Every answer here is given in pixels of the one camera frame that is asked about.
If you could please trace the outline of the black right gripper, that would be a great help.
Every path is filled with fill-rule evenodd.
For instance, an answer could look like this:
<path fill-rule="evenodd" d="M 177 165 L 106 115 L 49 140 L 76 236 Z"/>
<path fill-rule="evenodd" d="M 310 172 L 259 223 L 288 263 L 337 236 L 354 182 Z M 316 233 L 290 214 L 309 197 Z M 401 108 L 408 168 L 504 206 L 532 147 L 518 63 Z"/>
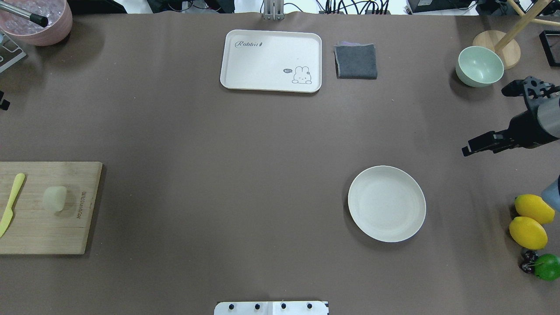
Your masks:
<path fill-rule="evenodd" d="M 559 139 L 559 123 L 558 114 L 545 115 L 541 124 L 538 116 L 526 111 L 514 116 L 508 129 L 499 133 L 489 131 L 470 139 L 462 148 L 462 154 L 466 157 L 483 151 L 496 153 L 517 147 L 534 149 Z"/>

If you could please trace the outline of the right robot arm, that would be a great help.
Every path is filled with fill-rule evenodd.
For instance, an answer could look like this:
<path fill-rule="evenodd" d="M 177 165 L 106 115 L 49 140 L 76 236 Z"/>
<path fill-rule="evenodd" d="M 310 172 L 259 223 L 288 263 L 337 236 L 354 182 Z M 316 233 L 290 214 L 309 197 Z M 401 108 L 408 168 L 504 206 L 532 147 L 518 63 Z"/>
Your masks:
<path fill-rule="evenodd" d="M 477 152 L 502 152 L 518 147 L 534 149 L 559 140 L 560 109 L 558 98 L 526 100 L 527 110 L 510 120 L 503 131 L 489 131 L 468 140 L 463 156 Z"/>

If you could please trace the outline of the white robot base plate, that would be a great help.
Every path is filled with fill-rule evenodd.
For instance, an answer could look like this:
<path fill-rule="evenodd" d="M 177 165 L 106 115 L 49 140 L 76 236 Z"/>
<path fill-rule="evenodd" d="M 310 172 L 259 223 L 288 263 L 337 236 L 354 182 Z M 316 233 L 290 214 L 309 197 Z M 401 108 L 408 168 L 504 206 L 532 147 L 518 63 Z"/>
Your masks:
<path fill-rule="evenodd" d="M 224 301 L 214 315 L 329 315 L 327 301 Z"/>

